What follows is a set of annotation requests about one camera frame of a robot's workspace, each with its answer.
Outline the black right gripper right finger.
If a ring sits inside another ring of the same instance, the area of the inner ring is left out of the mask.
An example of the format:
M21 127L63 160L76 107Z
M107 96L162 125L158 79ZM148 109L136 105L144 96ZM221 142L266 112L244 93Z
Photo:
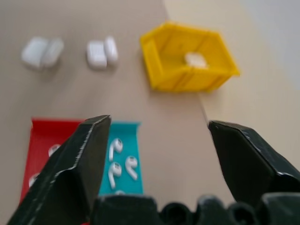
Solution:
M211 120L208 123L223 177L238 202L258 202L272 192L300 193L300 171L254 129Z

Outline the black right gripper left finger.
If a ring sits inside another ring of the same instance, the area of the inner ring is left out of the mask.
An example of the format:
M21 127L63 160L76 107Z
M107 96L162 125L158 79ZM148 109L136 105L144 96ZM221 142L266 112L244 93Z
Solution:
M56 150L7 225L81 225L100 189L110 115L89 118Z

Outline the white earbud case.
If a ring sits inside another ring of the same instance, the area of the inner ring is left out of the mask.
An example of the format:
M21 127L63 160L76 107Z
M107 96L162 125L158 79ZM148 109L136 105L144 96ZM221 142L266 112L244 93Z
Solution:
M116 41L112 36L105 40L92 40L86 48L87 63L92 69L105 69L119 60Z
M209 65L204 56L198 52L188 52L184 56L185 63L190 67L208 68Z
M21 52L22 62L30 68L42 70L55 67L64 50L61 38L33 37Z

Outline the yellow plastic bin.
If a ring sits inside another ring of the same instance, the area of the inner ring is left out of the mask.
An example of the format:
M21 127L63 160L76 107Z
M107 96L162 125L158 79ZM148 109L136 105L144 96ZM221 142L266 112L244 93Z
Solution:
M140 37L153 90L218 89L240 71L218 32L166 22Z

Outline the white earbud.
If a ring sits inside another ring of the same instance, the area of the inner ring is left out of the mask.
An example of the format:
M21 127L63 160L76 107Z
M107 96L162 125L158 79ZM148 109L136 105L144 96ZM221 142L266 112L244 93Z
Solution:
M29 178L29 182L28 182L29 187L31 187L34 184L34 182L38 178L38 176L39 176L39 173L35 173Z
M138 174L135 171L135 168L138 166L138 161L134 156L128 156L125 161L125 168L127 173L133 180L137 180Z
M51 146L48 150L48 156L50 157L59 147L60 147L60 144L55 144L55 145Z
M111 189L116 188L116 183L114 177L120 177L122 174L122 167L119 163L113 162L110 165L109 171L108 171L108 179L110 182Z
M114 139L109 146L109 161L113 161L114 152L121 153L123 150L123 142L121 139Z

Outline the red plastic tray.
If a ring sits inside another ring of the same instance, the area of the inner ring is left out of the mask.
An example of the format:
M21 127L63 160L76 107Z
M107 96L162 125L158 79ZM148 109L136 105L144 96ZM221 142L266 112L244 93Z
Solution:
M78 128L80 123L74 122L48 122L34 120L31 134L28 157L25 168L24 184L28 184L29 178L40 173L49 160L48 150L55 144L62 145ZM28 190L22 192L22 200Z

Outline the teal plastic tray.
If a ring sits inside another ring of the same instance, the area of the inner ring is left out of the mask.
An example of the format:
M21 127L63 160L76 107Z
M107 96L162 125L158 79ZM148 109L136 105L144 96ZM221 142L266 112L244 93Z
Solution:
M120 122L115 121L110 126L107 153L105 157L105 166L102 177L101 186L99 189L99 195L111 195L111 194L143 194L143 177L141 172L141 163L139 157L139 147L137 132L140 126L139 122ZM119 138L123 142L123 150L121 153L114 152L113 161L109 161L109 146L111 142ZM138 166L135 171L138 174L137 180L133 180L127 173L125 168L125 161L128 156L134 156L138 161ZM110 165L113 162L117 162L122 167L122 174L120 177L114 177L116 188L111 189L108 179L108 171Z

